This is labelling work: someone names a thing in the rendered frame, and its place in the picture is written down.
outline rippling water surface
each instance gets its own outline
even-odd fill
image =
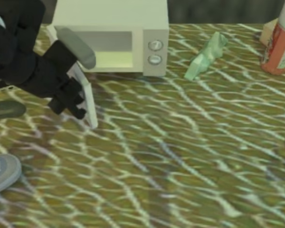
[[[0,194],[0,228],[285,228],[285,75],[260,70],[261,28],[173,25],[166,77],[87,74],[93,132],[0,92],[28,108],[0,120],[0,153],[23,164]],[[215,31],[223,58],[183,79]],[[36,51],[48,45],[42,30]]]

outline microwave window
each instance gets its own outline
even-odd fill
[[[77,32],[95,52],[96,68],[133,67],[132,32]]]

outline open microwave door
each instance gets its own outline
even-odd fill
[[[56,30],[51,25],[47,26],[47,35],[51,44],[53,44],[55,40],[57,40]],[[84,98],[84,102],[78,105],[78,108],[83,108],[86,110],[86,115],[83,121],[87,121],[92,129],[97,128],[98,119],[96,115],[96,108],[91,84],[87,80],[78,63],[75,63],[67,74],[69,75],[69,77],[75,78],[76,81],[78,81],[83,88],[81,96]]]

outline dark green oval object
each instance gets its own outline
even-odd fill
[[[21,117],[27,108],[18,101],[0,101],[0,119]]]

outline microwave control panel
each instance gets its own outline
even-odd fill
[[[169,30],[144,30],[143,75],[165,76]]]

